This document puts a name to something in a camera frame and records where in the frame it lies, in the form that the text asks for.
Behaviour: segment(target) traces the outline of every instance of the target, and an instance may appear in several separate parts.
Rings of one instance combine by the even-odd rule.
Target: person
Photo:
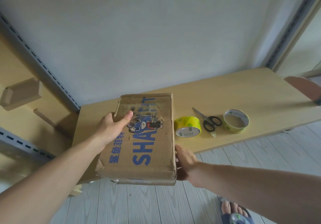
[[[91,137],[2,192],[1,223],[48,223],[94,157],[119,135],[132,116],[133,112],[129,111],[122,120],[114,122],[112,113],[108,113]],[[233,201],[224,200],[222,203],[224,223],[233,212],[247,216],[248,212],[241,206],[278,224],[319,222],[321,177],[212,165],[199,162],[190,150],[179,145],[175,149],[178,180],[188,180],[195,187],[208,189]]]

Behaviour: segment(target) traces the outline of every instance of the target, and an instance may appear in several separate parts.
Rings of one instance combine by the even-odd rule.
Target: foot
[[[233,214],[238,213],[241,214],[244,217],[248,217],[245,210],[243,210],[241,207],[238,206],[238,204],[234,202],[228,202],[227,200],[224,200],[222,203],[222,213],[223,214]]]

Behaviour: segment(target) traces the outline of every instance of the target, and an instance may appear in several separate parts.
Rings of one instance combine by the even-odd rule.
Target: brown cardboard box
[[[121,184],[175,185],[173,94],[130,94],[118,101],[114,121],[134,116],[100,154],[96,172]]]

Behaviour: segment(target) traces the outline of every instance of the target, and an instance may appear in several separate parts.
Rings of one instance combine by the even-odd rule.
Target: tape roll
[[[179,137],[193,137],[199,135],[201,124],[197,117],[180,117],[174,121],[175,134]]]
[[[223,114],[223,126],[229,132],[242,133],[249,123],[248,116],[240,110],[230,109]]]

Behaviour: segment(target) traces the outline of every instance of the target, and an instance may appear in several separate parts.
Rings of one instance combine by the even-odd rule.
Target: blue cartoon mascot
[[[155,130],[163,128],[163,120],[152,121],[151,115],[143,115],[141,117],[136,117],[130,121],[127,125],[129,132],[131,133],[141,133],[145,130]]]

